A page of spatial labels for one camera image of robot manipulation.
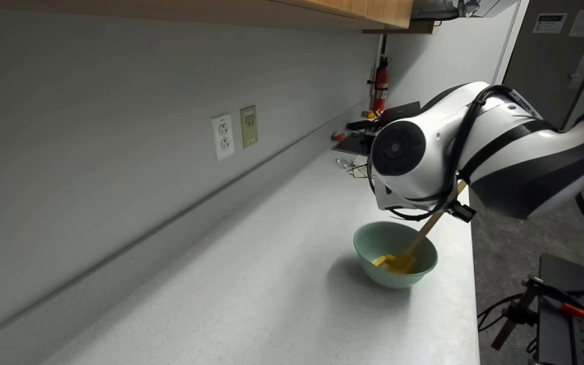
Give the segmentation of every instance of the floor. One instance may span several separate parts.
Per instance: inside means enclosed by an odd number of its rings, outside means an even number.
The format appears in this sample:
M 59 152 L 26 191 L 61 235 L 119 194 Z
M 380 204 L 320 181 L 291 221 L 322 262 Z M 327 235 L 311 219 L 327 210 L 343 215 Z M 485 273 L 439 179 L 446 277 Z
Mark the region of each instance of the floor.
M 485 212 L 474 195 L 473 207 L 479 212 L 473 221 L 479 310 L 508 294 L 522 293 L 520 282 L 537 275 L 541 253 L 553 253 L 584 266 L 584 215 L 573 201 L 532 221 L 515 221 Z M 535 330 L 515 330 L 504 348 L 492 351 L 491 344 L 498 327 L 479 335 L 480 364 L 528 365 L 524 348 L 535 338 Z

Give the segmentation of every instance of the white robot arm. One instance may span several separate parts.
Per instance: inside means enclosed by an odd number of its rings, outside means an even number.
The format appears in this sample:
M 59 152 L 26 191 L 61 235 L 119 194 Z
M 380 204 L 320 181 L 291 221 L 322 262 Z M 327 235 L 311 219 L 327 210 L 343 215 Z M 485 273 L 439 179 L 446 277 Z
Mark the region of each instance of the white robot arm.
M 584 117 L 556 132 L 512 90 L 466 83 L 414 117 L 384 127 L 370 145 L 370 189 L 380 210 L 456 214 L 456 179 L 487 210 L 528 219 L 584 187 Z

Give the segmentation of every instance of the wall outlet cover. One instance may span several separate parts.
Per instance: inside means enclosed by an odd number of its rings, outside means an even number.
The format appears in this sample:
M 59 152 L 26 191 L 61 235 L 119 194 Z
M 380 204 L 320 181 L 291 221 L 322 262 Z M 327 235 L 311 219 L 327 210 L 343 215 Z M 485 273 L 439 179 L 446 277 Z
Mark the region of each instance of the wall outlet cover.
M 216 161 L 225 161 L 226 156 L 234 154 L 230 114 L 212 119 L 211 127 L 212 127 Z
M 241 135 L 244 135 L 244 148 L 258 142 L 258 119 L 256 105 L 248 105 L 239 109 Z

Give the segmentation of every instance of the countertop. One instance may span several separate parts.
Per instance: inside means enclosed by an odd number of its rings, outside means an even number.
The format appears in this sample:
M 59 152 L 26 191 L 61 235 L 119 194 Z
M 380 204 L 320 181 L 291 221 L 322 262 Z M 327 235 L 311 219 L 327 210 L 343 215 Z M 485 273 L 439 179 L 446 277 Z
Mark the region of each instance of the countertop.
M 264 191 L 45 364 L 479 364 L 471 225 L 443 217 L 435 270 L 379 289 L 353 234 L 399 219 L 337 159 L 353 154 L 329 151 Z

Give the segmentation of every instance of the bowl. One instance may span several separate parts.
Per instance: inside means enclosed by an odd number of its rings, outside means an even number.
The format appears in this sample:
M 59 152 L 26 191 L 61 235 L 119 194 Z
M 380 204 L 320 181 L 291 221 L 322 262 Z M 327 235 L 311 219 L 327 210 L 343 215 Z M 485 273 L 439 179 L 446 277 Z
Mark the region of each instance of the bowl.
M 358 228 L 353 235 L 358 266 L 379 287 L 393 290 L 414 287 L 418 280 L 421 280 L 428 273 L 435 269 L 437 253 L 430 239 L 415 248 L 415 264 L 407 275 L 376 269 L 372 261 L 379 255 L 404 252 L 415 235 L 415 229 L 393 221 L 372 221 Z

